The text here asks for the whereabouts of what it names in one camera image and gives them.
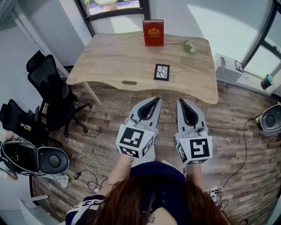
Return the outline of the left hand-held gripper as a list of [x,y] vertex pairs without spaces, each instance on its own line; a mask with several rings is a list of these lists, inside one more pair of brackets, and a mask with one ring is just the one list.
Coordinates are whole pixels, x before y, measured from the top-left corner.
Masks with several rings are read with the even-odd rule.
[[[162,100],[147,98],[137,103],[131,110],[125,124],[120,125],[116,146],[120,154],[134,159],[150,159],[155,157],[154,142],[158,134],[156,129]],[[148,127],[137,122],[147,122]]]

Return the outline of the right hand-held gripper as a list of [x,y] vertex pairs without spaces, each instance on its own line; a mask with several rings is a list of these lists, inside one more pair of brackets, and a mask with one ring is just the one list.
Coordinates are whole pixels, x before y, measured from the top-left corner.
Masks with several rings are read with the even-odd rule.
[[[198,129],[186,131],[186,125]],[[208,135],[208,127],[205,127],[204,113],[184,98],[177,100],[177,129],[176,150],[183,164],[201,164],[213,157],[213,140]]]

